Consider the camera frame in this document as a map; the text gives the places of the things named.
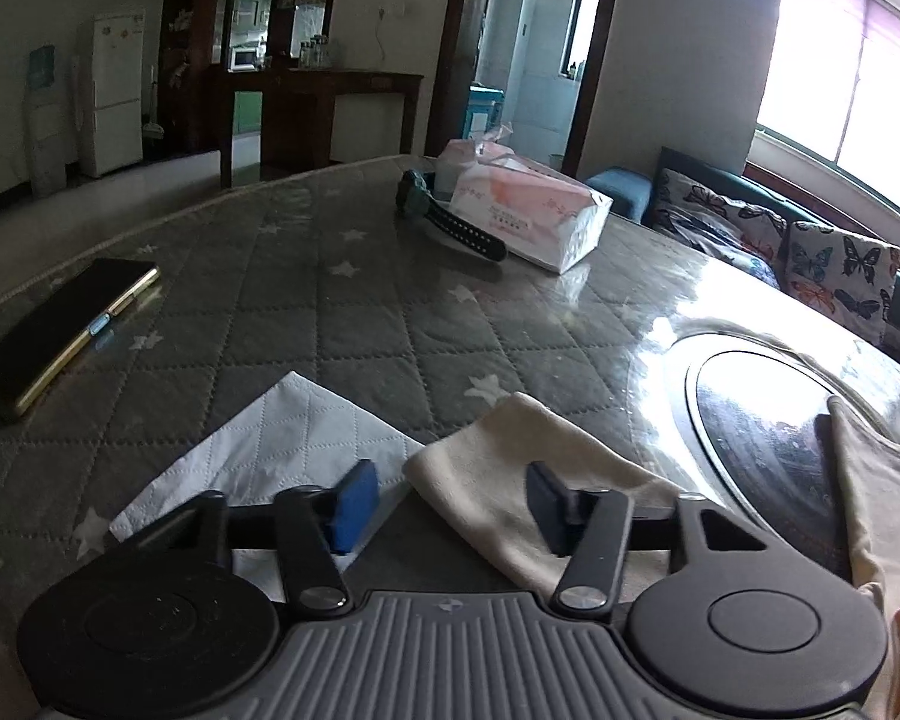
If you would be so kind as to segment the cream sweatshirt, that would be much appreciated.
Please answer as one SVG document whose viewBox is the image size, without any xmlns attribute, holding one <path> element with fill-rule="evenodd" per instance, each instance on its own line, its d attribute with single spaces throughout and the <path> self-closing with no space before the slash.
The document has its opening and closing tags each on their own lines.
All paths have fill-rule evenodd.
<svg viewBox="0 0 900 720">
<path fill-rule="evenodd" d="M 679 704 L 738 718 L 818 717 L 859 704 L 900 718 L 900 445 L 831 411 L 852 577 L 829 572 L 712 500 L 611 452 L 522 394 L 414 454 L 409 483 L 523 590 L 566 569 L 526 505 L 526 466 L 634 504 L 621 592 L 577 617 Z"/>
</svg>

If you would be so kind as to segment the white paper napkin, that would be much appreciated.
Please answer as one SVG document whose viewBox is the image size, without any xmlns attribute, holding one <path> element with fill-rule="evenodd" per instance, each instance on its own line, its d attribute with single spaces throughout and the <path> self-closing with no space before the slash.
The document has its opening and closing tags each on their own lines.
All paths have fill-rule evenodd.
<svg viewBox="0 0 900 720">
<path fill-rule="evenodd" d="M 261 505 L 294 486 L 331 488 L 367 458 L 379 473 L 379 507 L 356 548 L 334 559 L 345 571 L 406 496 L 403 465 L 421 449 L 383 419 L 290 372 L 142 489 L 110 533 L 130 538 L 203 491 Z"/>
</svg>

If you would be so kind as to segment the black round induction cooktop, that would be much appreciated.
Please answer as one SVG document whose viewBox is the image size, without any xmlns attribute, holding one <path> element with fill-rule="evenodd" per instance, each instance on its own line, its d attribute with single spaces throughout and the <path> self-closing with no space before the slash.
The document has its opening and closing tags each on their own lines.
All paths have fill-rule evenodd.
<svg viewBox="0 0 900 720">
<path fill-rule="evenodd" d="M 831 390 L 792 362 L 730 349 L 689 369 L 685 397 L 697 442 L 752 522 L 852 577 Z"/>
</svg>

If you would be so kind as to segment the quilted grey star tablecloth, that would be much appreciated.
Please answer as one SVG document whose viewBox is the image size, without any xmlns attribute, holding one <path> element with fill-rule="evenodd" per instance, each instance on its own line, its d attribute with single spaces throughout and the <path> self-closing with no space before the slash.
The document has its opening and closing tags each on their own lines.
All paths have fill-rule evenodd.
<svg viewBox="0 0 900 720">
<path fill-rule="evenodd" d="M 515 585 L 406 463 L 406 496 L 340 569 L 349 610 L 284 600 L 281 491 L 261 505 L 203 491 L 110 533 L 290 372 L 422 449 L 526 395 L 749 522 L 689 419 L 686 376 L 707 356 L 792 362 L 831 390 L 830 415 L 900 445 L 899 364 L 788 294 L 617 218 L 562 277 L 488 262 L 397 215 L 404 171 L 418 168 L 374 160 L 229 193 L 0 301 L 1 340 L 94 260 L 160 268 L 0 422 L 0 653 L 41 717 L 738 718 L 670 699 Z"/>
</svg>

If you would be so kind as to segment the pink white tissue pack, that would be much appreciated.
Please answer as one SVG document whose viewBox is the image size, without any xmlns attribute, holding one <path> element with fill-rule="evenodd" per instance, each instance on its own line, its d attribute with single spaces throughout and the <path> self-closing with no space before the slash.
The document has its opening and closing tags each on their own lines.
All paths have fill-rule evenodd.
<svg viewBox="0 0 900 720">
<path fill-rule="evenodd" d="M 510 252 L 566 273 L 600 242 L 613 200 L 515 153 L 497 135 L 447 143 L 436 162 L 437 197 Z"/>
</svg>

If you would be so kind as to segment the flat butterfly pillow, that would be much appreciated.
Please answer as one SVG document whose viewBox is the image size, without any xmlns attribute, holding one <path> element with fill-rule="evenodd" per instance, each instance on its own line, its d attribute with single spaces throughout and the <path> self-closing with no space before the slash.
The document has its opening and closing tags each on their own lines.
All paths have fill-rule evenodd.
<svg viewBox="0 0 900 720">
<path fill-rule="evenodd" d="M 645 221 L 689 249 L 781 288 L 777 271 L 787 222 L 765 206 L 729 199 L 665 167 Z"/>
</svg>

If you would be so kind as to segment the blue corner sofa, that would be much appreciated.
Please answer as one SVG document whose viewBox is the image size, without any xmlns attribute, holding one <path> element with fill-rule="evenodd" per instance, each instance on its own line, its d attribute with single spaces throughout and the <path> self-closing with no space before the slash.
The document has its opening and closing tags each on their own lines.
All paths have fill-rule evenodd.
<svg viewBox="0 0 900 720">
<path fill-rule="evenodd" d="M 900 362 L 900 247 L 823 202 L 660 151 L 644 176 L 610 167 L 587 179 L 634 223 L 735 266 Z"/>
</svg>

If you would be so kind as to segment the black smartwatch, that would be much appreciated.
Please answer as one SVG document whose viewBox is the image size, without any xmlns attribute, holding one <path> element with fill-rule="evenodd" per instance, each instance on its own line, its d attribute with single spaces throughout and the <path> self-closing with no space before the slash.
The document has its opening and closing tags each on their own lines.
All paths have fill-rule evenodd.
<svg viewBox="0 0 900 720">
<path fill-rule="evenodd" d="M 422 172 L 403 172 L 398 182 L 395 205 L 400 218 L 427 221 L 447 238 L 489 262 L 504 262 L 509 255 L 509 249 L 504 241 L 443 208 L 430 192 L 429 184 Z"/>
</svg>

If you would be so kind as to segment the black smartphone gold edge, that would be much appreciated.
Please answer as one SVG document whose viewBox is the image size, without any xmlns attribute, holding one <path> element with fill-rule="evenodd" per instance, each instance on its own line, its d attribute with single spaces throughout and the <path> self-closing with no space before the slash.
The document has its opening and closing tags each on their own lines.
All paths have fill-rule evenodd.
<svg viewBox="0 0 900 720">
<path fill-rule="evenodd" d="M 0 340 L 0 422 L 22 418 L 87 343 L 159 280 L 157 263 L 97 259 Z"/>
</svg>

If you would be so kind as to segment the upright butterfly pillow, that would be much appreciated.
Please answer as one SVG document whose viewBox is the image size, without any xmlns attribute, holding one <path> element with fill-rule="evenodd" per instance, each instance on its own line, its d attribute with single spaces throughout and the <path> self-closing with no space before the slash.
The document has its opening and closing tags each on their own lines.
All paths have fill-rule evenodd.
<svg viewBox="0 0 900 720">
<path fill-rule="evenodd" d="M 785 248 L 784 291 L 880 346 L 896 288 L 900 249 L 857 232 L 795 221 Z"/>
</svg>

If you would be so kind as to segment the dark wooden console table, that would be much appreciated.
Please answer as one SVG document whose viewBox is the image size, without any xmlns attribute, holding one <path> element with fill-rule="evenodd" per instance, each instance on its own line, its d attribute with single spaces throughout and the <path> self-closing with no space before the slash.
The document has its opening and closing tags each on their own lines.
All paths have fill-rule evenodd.
<svg viewBox="0 0 900 720">
<path fill-rule="evenodd" d="M 399 94 L 403 98 L 398 153 L 413 153 L 422 76 L 377 70 L 278 68 L 226 71 L 222 75 L 219 128 L 219 184 L 233 186 L 232 138 L 235 94 L 261 94 L 260 176 L 279 181 L 333 164 L 336 99 L 357 94 Z"/>
</svg>

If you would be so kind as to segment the blue small cabinet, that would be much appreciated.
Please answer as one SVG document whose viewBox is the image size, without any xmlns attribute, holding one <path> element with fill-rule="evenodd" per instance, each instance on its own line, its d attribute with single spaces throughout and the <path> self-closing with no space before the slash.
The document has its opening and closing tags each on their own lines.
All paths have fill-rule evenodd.
<svg viewBox="0 0 900 720">
<path fill-rule="evenodd" d="M 471 85 L 464 113 L 463 138 L 474 140 L 500 124 L 505 93 L 502 89 Z"/>
</svg>

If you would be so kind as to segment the white refrigerator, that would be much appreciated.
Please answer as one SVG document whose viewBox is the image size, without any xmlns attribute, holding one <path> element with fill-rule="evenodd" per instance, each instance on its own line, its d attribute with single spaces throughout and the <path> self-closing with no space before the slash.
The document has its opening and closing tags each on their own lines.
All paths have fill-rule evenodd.
<svg viewBox="0 0 900 720">
<path fill-rule="evenodd" d="M 144 20 L 144 10 L 100 15 L 77 33 L 76 130 L 94 179 L 142 160 Z"/>
</svg>

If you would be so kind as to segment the window with green frame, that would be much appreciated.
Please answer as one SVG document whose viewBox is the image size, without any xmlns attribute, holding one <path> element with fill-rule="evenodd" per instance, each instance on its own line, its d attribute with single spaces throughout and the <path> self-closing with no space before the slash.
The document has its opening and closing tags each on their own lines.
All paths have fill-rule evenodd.
<svg viewBox="0 0 900 720">
<path fill-rule="evenodd" d="M 900 213 L 899 11 L 781 0 L 758 128 Z"/>
</svg>

